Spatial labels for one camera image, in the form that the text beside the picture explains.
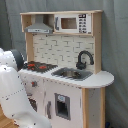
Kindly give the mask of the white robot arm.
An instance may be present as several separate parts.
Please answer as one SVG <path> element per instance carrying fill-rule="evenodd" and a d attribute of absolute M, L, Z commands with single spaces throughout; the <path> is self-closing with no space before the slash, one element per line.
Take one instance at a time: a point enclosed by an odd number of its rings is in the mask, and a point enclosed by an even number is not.
<path fill-rule="evenodd" d="M 18 74 L 24 57 L 16 49 L 0 48 L 0 105 L 4 115 L 14 119 L 19 128 L 52 128 L 50 121 L 31 106 Z"/>

